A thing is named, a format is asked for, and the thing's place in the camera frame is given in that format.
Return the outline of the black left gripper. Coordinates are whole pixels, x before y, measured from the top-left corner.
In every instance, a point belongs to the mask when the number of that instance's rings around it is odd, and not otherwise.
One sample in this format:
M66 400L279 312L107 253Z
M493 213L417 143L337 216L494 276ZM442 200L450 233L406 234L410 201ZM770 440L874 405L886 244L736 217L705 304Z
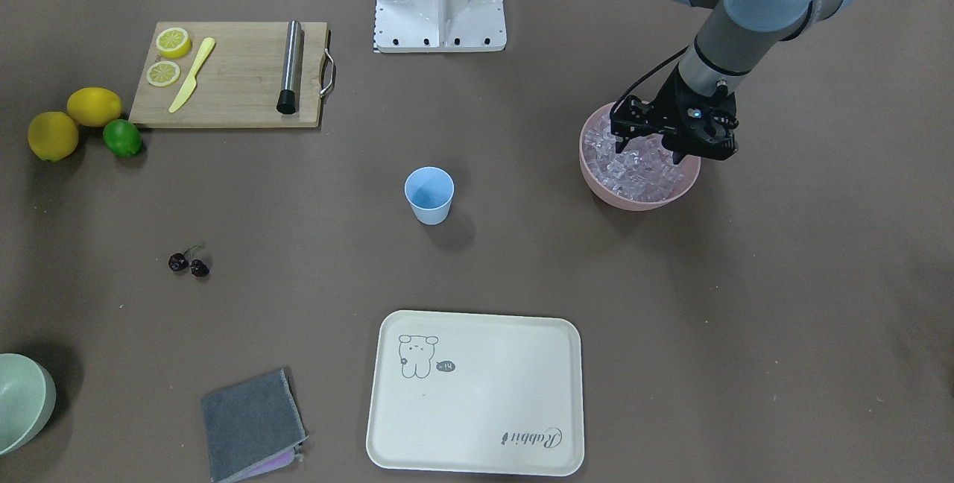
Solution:
M635 86L610 110L614 153L622 153L631 140L651 134L663 136L663 147L672 152L674 165L687 156L723 161L737 152L736 96L725 86L718 86L715 95L699 95L673 71L651 102L636 97Z

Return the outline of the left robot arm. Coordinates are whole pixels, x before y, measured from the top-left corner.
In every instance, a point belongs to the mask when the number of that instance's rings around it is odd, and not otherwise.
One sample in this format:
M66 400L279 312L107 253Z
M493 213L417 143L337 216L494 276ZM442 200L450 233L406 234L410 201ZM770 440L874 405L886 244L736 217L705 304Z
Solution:
M616 153L658 134L672 163L737 152L736 90L777 42L794 40L855 0L672 0L710 11L650 102L627 90L609 113Z

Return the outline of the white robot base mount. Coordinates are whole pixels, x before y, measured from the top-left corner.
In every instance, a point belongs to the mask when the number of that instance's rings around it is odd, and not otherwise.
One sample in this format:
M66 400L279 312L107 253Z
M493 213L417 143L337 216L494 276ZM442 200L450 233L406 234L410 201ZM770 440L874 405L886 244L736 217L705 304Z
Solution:
M507 44L504 0L376 0L379 53L495 52Z

